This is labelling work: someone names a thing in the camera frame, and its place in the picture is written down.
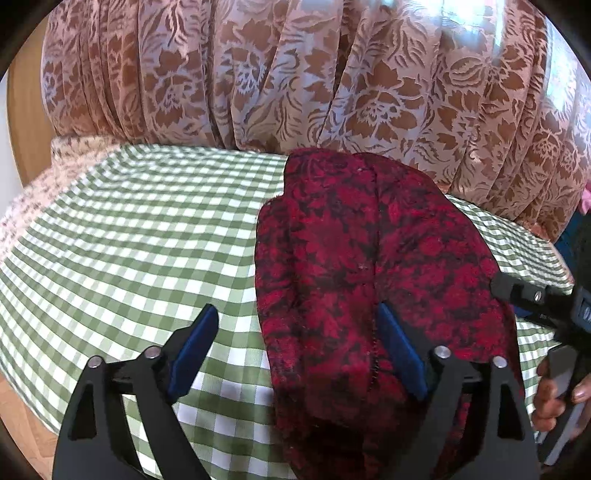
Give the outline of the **person's right hand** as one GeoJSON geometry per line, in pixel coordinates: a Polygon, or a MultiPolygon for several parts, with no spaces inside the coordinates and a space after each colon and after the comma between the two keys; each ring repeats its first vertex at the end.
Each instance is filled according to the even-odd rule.
{"type": "MultiPolygon", "coordinates": [[[[548,358],[545,358],[538,365],[537,374],[541,379],[533,399],[534,412],[531,421],[535,431],[549,432],[556,426],[558,417],[564,413],[566,403],[559,399],[557,384],[549,376],[548,358]]],[[[571,440],[578,437],[586,429],[590,421],[590,397],[591,378],[590,375],[587,375],[572,392],[572,403],[583,404],[584,410],[571,432],[571,440]]]]}

